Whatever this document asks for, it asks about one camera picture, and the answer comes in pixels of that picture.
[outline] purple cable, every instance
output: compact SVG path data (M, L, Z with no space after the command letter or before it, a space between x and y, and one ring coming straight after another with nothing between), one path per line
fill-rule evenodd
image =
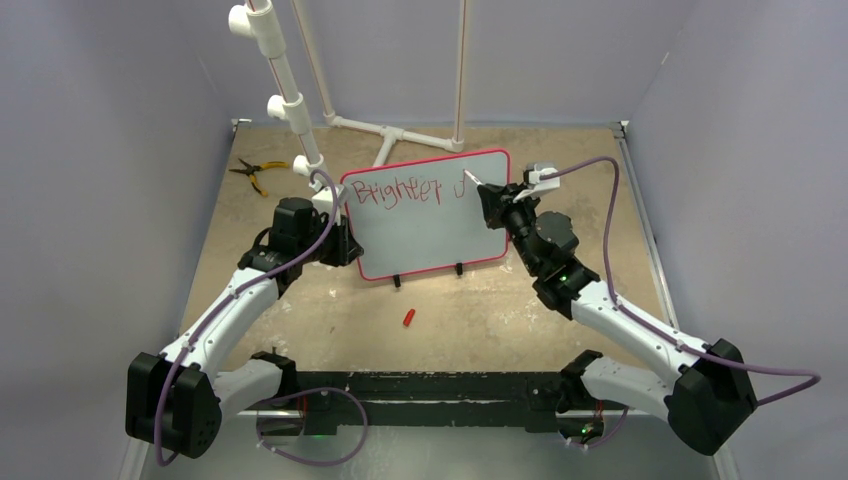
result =
M263 401L259 402L259 404L287 402L289 400L294 400L295 398L305 397L307 395L311 395L313 393L318 393L318 392L333 392L333 393L338 393L340 395L344 395L345 397L349 398L353 402L354 405L356 405L356 408L359 410L359 413L362 415L362 436L359 438L359 442L357 442L356 446L353 447L353 450L351 450L350 453L348 453L347 455L345 455L345 456L343 456L339 459L336 459L336 460L309 460L307 458L292 455L291 453L286 453L282 450L277 450L277 447L269 445L265 441L265 439L262 438L262 431L259 428L259 422L257 421L256 422L256 437L259 438L259 444L262 445L263 447L265 447L266 449L268 449L268 451L271 452L271 453L276 453L277 455L280 455L281 457L288 458L289 460L295 461L297 463L309 465L310 467L335 467L336 465L341 465L344 462L350 460L357 453L359 453L359 451L362 450L362 447L365 445L365 438L368 436L368 416L365 414L365 407L363 407L362 403L360 403L359 400L356 399L356 397L351 395L350 392L346 392L346 391L344 391L340 388L335 388L335 387L323 387L323 388L319 387L319 388L312 388L312 389L309 389L309 390L304 390L302 392L294 393L292 395L286 395L285 397L269 398L268 400L263 400Z
M327 175L327 172L323 170L313 170L312 174L309 175L309 181L315 181L315 174L319 174L324 177L324 180L327 181L327 186L330 188L330 191L333 195L333 209L330 212L330 217L327 219L327 226L324 227L324 230L321 232L321 235L315 240L309 248L304 250L303 253L295 257L292 261L286 263L285 265L279 266L273 270L270 270L262 275L257 276L256 278L250 279L247 282L244 282L242 285L236 287L236 295L245 291L246 289L256 285L257 283L265 280L266 278L271 278L274 275L277 275L280 272L288 270L289 268L297 265L302 262L306 257L312 255L312 253L321 245L324 240L327 239L327 235L330 234L330 229L333 227L333 223L336 218L336 213L339 209L339 197L336 193L336 185L333 183L333 179ZM168 375L165 377L165 383L162 385L162 392L159 393L159 403L156 404L156 416L153 419L153 450L156 452L156 463L158 463L162 467L167 467L177 458L177 453L174 452L173 455L168 457L167 459L162 455L162 416L165 414L165 402L168 398L168 390L170 390L171 385L174 383L174 377L177 375L177 369L180 364L182 364L183 360L185 360L186 355L188 355L189 349L194 347L194 344L197 343L197 339L200 338L200 335L206 330L206 327L212 323L212 320L220 314L227 305L230 304L236 297L232 294L227 295L221 300L220 303L215 305L215 308L209 312L209 315L200 322L197 328L192 332L191 336L188 337L188 346L180 349L180 353L177 354L177 358L174 359L174 363L171 365L171 369L168 370Z
M556 173L552 173L552 174L549 174L549 175L542 175L540 178L542 180L548 180L548 179L551 179L551 178L561 177L563 175L574 172L576 170L580 170L583 167L587 167L589 165L592 165L592 164L595 164L595 163L598 163L598 162L609 162L609 163L611 163L612 167L613 167L613 172L614 172L612 194L610 195L609 210L607 211L607 220L606 220L606 223L604 225L603 254L604 254L604 272L606 273L606 276L607 276L607 287L609 289L610 299L612 300L613 303L618 303L618 301L617 301L618 295L615 293L615 287L613 286L612 268L610 267L610 261L609 261L609 232L610 232L610 225L612 224L612 212L613 212L613 209L615 208L615 198L616 198L616 195L618 194L618 183L619 183L618 162L616 162L615 159L613 159L612 157L606 157L606 156L590 158L589 160L578 163L577 165L574 165L573 167L568 167L566 169L560 170ZM660 330L659 328L655 327L650 322L648 322L647 320L643 319L642 317L640 317L639 315L637 315L636 313L634 313L633 311L628 309L626 306L619 305L618 308L619 308L619 310L624 312L625 315L630 317L632 320L634 320L636 323L638 323L642 327L648 329L654 335L662 338L666 342L677 347L677 341L671 335L669 335L669 334L663 332L662 330ZM760 366L760 365L749 365L747 363L734 362L732 360L726 360L724 358L719 358L719 357L716 357L714 355L710 355L708 353L695 350L694 348L692 348L688 345L685 345L685 344L681 345L680 349L682 351L686 352L686 353L689 353L691 355L695 355L698 358L707 360L709 362L717 363L717 364L723 365L725 367L734 368L734 369L737 369L737 370L745 370L747 372L762 373L762 374L765 374L765 375L776 375L776 376L782 376L782 377L810 377L808 380L806 380L802 383L799 383L798 385L795 385L794 387L787 388L786 390L782 390L780 392L769 395L768 397L759 400L757 402L757 406L760 406L760 407L763 406L763 405L768 405L769 403L775 402L775 401L780 400L782 398L786 398L789 395L793 395L793 394L798 393L802 390L806 390L806 389L812 387L813 385L815 385L815 384L817 384L821 381L821 375L817 372L812 371L812 370L763 367L763 366Z

